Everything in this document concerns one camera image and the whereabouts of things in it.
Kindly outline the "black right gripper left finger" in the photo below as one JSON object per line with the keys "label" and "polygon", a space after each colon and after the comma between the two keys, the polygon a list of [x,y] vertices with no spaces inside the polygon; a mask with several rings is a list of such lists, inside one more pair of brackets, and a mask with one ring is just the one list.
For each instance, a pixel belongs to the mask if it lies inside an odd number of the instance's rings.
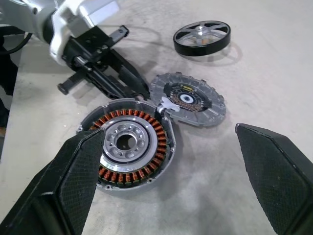
{"label": "black right gripper left finger", "polygon": [[68,139],[0,223],[0,235],[81,235],[94,198],[105,130]]}

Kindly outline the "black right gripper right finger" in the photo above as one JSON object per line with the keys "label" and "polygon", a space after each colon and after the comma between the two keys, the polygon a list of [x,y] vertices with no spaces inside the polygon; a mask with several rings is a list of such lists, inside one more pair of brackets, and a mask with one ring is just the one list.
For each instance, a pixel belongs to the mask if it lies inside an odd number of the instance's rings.
{"label": "black right gripper right finger", "polygon": [[313,235],[313,163],[286,136],[244,123],[235,127],[246,172],[278,235]]}

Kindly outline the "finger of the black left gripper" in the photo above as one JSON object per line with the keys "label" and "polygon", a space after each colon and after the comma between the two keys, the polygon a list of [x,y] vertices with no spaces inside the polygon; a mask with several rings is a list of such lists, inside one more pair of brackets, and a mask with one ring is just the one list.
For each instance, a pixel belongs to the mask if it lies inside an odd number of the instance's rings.
{"label": "finger of the black left gripper", "polygon": [[149,98],[148,84],[137,69],[117,51],[111,50],[111,56],[111,67],[118,73],[119,79],[135,93],[141,94],[144,98]]}
{"label": "finger of the black left gripper", "polygon": [[106,96],[113,95],[117,98],[133,98],[139,95],[145,98],[145,93],[135,92],[130,87],[123,86],[113,76],[105,75],[97,68],[87,72],[87,78]]}

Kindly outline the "black spoked rotor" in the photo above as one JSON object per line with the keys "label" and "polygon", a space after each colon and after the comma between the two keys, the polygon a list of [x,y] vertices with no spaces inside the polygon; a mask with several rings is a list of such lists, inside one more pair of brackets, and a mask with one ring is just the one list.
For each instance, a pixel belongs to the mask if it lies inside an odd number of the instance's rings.
{"label": "black spoked rotor", "polygon": [[231,27],[220,21],[200,21],[180,28],[173,35],[176,52],[184,56],[206,56],[227,47]]}

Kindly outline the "silver motor housing copper windings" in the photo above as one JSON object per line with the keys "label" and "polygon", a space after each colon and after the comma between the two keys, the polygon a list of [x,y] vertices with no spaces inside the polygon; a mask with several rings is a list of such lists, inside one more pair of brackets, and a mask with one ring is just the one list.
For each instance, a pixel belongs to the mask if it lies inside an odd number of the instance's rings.
{"label": "silver motor housing copper windings", "polygon": [[113,100],[90,112],[77,132],[104,129],[97,186],[124,196],[153,187],[176,151],[173,125],[156,105],[134,98]]}

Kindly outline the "grey round motor lid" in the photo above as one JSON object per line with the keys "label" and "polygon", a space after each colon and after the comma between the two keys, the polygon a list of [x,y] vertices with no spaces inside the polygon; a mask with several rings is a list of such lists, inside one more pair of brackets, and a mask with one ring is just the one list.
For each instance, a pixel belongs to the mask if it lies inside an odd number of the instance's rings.
{"label": "grey round motor lid", "polygon": [[180,72],[157,75],[149,87],[150,100],[165,107],[169,116],[194,126],[211,127],[222,123],[226,114],[224,97],[204,80]]}

